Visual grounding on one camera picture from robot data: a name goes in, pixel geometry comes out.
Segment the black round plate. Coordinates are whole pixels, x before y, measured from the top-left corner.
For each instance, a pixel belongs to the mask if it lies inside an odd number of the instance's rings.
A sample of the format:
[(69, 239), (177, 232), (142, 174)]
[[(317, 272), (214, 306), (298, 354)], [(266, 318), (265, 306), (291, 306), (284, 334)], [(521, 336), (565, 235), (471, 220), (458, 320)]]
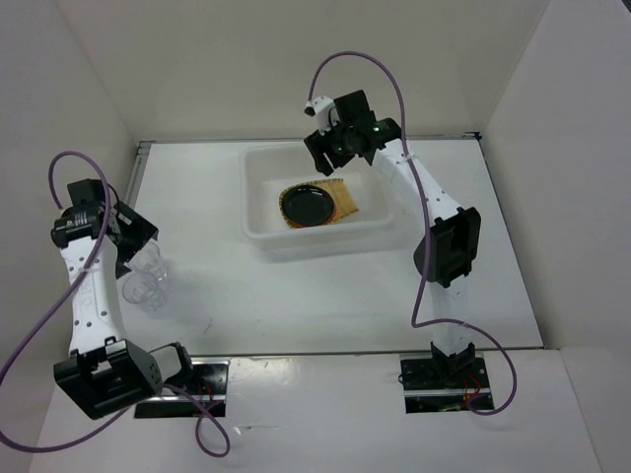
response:
[(287, 189), (280, 196), (279, 206), (283, 217), (296, 220), (305, 217), (333, 217), (335, 212), (333, 197), (313, 184), (301, 184)]

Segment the woven bamboo tray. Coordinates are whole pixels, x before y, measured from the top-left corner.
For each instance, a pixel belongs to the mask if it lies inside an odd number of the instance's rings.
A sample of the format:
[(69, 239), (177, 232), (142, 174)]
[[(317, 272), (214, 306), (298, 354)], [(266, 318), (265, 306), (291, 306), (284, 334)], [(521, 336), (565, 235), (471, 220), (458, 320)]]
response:
[[(343, 178), (332, 178), (332, 179), (319, 179), (319, 180), (312, 180), (312, 181), (307, 181), (307, 182), (303, 182), (300, 184), (296, 184), (293, 186), (297, 186), (297, 185), (301, 185), (301, 184), (313, 184), (316, 185), (324, 190), (326, 190), (332, 197), (334, 200), (334, 204), (335, 204), (335, 212), (333, 215), (333, 221), (329, 224), (334, 224), (340, 220), (343, 220), (349, 216), (351, 216), (352, 214), (356, 213), (359, 211), (359, 208), (354, 200), (354, 198), (351, 196), (350, 191), (348, 190), (344, 179)], [(280, 196), (289, 188), (293, 187), (290, 186), (286, 189), (284, 189), (280, 195), (279, 195), (279, 199), (278, 199), (278, 205), (280, 204)]]

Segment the orange plastic plate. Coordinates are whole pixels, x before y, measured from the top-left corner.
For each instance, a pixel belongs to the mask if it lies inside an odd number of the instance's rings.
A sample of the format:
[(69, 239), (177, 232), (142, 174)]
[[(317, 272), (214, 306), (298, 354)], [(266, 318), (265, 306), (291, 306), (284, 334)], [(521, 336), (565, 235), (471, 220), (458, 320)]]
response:
[(303, 229), (303, 228), (312, 228), (312, 227), (320, 227), (330, 224), (333, 221), (332, 217), (326, 218), (316, 218), (316, 217), (305, 217), (303, 219), (292, 219), (288, 216), (283, 217), (286, 225), (291, 229)]

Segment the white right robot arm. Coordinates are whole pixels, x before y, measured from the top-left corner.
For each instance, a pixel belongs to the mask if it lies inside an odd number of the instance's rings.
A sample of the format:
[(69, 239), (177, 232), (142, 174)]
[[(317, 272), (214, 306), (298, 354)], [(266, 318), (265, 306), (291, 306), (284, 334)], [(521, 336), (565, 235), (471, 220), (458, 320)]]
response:
[(362, 158), (414, 211), (424, 232), (413, 254), (419, 288), (431, 289), (437, 307), (432, 322), (445, 325), (431, 342), (432, 376), (443, 387), (457, 385), (475, 356), (473, 342), (459, 333), (456, 310), (464, 305), (464, 280), (477, 256), (480, 213), (445, 191), (412, 152), (402, 124), (378, 119), (363, 91), (337, 99), (309, 98), (305, 113), (316, 121), (304, 143), (318, 172), (331, 175)]

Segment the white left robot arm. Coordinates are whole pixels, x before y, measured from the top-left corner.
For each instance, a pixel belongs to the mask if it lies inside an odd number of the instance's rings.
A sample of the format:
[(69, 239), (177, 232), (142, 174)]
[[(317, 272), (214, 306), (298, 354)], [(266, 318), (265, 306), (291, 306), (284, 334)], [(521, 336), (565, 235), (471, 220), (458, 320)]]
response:
[(72, 205), (55, 221), (51, 239), (59, 248), (72, 294), (73, 332), (67, 360), (53, 367), (56, 384), (97, 420), (160, 394), (182, 394), (196, 381), (186, 349), (170, 344), (176, 360), (161, 370), (156, 358), (128, 340), (116, 282), (128, 263), (159, 230), (123, 202), (105, 208), (109, 196), (98, 179), (68, 184)]

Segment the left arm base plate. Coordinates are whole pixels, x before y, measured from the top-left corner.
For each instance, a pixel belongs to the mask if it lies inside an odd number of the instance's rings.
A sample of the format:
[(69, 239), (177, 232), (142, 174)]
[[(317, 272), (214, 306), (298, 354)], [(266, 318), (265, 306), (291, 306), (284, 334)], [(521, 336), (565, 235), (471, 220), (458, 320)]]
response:
[[(192, 359), (192, 378), (180, 388), (201, 403), (216, 418), (224, 418), (229, 379), (228, 360), (196, 357)], [(198, 418), (200, 411), (185, 397), (167, 389), (163, 394), (135, 406), (135, 419)]]

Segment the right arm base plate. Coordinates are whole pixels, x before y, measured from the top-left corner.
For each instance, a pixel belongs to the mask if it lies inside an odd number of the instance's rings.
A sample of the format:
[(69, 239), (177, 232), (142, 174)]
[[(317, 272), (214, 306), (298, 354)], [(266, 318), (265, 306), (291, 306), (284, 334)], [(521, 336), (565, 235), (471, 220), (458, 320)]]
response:
[(429, 354), (403, 355), (398, 382), (403, 389), (406, 414), (454, 413), (495, 409), (490, 381), (482, 356), (448, 380), (440, 380)]

